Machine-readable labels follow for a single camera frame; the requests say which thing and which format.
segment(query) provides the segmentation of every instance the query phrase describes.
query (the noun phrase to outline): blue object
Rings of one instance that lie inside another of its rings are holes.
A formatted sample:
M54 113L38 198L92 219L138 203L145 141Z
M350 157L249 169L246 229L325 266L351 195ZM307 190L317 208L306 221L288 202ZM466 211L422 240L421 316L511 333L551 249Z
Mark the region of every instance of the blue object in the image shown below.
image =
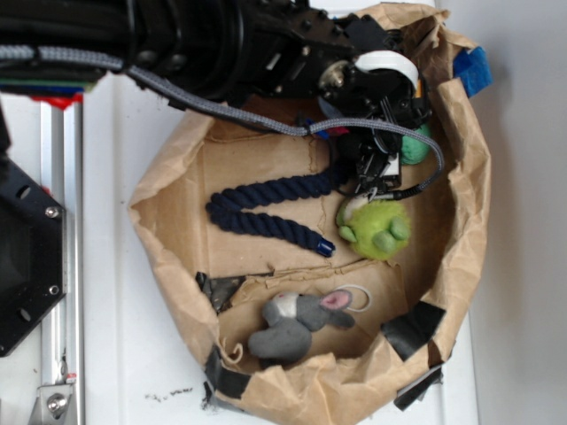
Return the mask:
M311 124L314 124L315 121L311 120L310 118L307 118L307 119L305 120L305 123L310 126ZM324 130L318 131L318 132L316 132L315 134L318 135L319 137L321 137L323 140L329 140L329 139L330 139L329 133L327 133L327 132L324 131Z
M13 84L0 84L0 89L21 89L27 93L35 93L35 92L42 92L42 93L53 93L56 94L63 94L63 95L74 95L77 93L84 93L84 87L66 87L66 86L24 86L24 85L13 85Z
M460 78L468 97L493 83L486 52L482 47L461 50L453 61L454 76Z

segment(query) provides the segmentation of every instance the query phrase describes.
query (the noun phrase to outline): green plush toy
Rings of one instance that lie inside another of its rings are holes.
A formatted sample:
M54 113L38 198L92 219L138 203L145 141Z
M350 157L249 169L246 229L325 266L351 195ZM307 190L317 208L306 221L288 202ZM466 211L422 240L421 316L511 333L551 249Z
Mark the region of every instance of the green plush toy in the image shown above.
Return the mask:
M389 259L408 245L409 217L398 201L367 196L349 199L338 210L338 233L368 259Z

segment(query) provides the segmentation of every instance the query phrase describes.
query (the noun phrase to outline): white string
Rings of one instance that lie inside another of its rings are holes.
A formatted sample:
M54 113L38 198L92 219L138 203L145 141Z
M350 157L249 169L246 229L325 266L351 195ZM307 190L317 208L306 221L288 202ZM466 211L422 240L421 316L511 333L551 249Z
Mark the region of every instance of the white string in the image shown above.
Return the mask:
M335 290L345 290L346 288L354 288L356 290L361 290L362 292L364 292L366 294L366 297L369 299L369 302L363 308L347 307L346 310L350 310L351 312L355 312L355 313L364 313L368 309L370 309L370 307L372 306L372 294L370 293L369 290L367 290L363 286L352 285L350 283L347 284L347 285L339 286L338 288L335 288Z

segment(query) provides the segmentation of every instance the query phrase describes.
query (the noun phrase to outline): stuffed animal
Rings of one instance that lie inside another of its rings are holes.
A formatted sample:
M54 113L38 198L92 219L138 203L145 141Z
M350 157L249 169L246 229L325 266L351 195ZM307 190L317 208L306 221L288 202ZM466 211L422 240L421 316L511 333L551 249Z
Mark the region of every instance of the stuffed animal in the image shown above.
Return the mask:
M431 130L429 129L427 124L423 124L416 130L416 132L421 135L431 137ZM404 166L419 164L425 159L425 157L427 157L427 154L430 150L431 148L427 144L420 142L408 135L404 135L401 138L401 164Z
M323 297L282 292L264 305L262 316L268 328L254 332L248 348L263 367L294 363L311 348L311 332L326 324L354 326L353 316L343 311L352 301L348 290L334 290Z
M409 217L398 201L354 197L337 214L338 233L367 259L389 259L408 245Z

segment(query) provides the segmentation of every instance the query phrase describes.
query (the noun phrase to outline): red object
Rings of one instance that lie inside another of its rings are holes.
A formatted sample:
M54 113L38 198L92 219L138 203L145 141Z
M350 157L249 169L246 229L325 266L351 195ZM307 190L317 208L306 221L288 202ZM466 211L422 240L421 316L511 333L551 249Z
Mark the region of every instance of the red object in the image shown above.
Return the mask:
M65 383L76 383L77 382L77 374L67 374L67 378L65 379Z
M64 111L69 106L75 103L82 104L82 94L77 93L73 97L45 97L45 96L31 96L36 102L47 102L48 104L59 108Z

